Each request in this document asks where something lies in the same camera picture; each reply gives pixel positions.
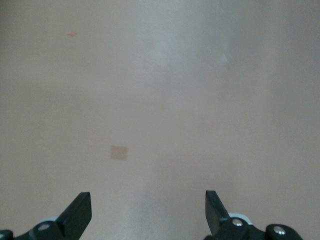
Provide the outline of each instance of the metal screw head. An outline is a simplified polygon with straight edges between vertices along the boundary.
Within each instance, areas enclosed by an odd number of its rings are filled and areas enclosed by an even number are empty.
[[[40,227],[38,227],[38,230],[39,231],[43,231],[43,230],[46,230],[50,227],[49,224],[42,224]]]
[[[286,231],[280,226],[275,226],[273,228],[273,230],[279,235],[285,235],[286,234]]]
[[[243,222],[240,219],[233,219],[232,220],[233,225],[236,225],[237,227],[241,227],[243,225]]]

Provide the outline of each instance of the tan square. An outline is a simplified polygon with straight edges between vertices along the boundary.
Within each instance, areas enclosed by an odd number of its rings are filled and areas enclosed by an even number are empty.
[[[127,160],[128,148],[125,146],[111,146],[111,159]]]

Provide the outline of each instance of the small square patch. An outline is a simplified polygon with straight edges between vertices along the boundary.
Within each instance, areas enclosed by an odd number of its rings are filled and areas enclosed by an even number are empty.
[[[127,160],[128,148],[125,146],[111,146],[111,159]]]

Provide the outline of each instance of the beige floor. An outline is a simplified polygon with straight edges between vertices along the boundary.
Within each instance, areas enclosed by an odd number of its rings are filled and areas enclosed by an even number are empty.
[[[216,190],[318,239],[319,17],[316,0],[1,1],[0,229],[90,191],[83,240],[202,240]]]

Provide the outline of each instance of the black plastic part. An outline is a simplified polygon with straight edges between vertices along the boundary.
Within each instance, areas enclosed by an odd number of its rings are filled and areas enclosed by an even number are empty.
[[[279,235],[275,232],[275,227],[281,227],[285,231],[285,234]],[[281,224],[271,224],[265,229],[267,240],[303,240],[299,234],[289,226]]]
[[[228,211],[216,191],[205,192],[205,218],[213,236],[220,229],[220,226],[230,219]]]
[[[68,240],[78,240],[92,217],[90,192],[80,193],[55,220]]]
[[[303,240],[295,230],[286,225],[271,224],[264,232],[240,218],[241,226],[233,224],[232,221],[237,218],[230,218],[216,191],[205,192],[205,217],[212,236],[209,235],[204,240]],[[283,228],[285,234],[276,233],[276,226]]]
[[[14,239],[14,234],[10,230],[0,230],[1,240],[12,240]]]
[[[241,226],[233,224],[233,220],[240,220]],[[219,229],[219,231],[213,236],[214,240],[248,240],[249,239],[249,225],[246,221],[239,218],[230,218]]]
[[[89,192],[80,193],[56,221],[45,221],[17,237],[10,230],[0,230],[0,240],[78,240],[92,217]]]

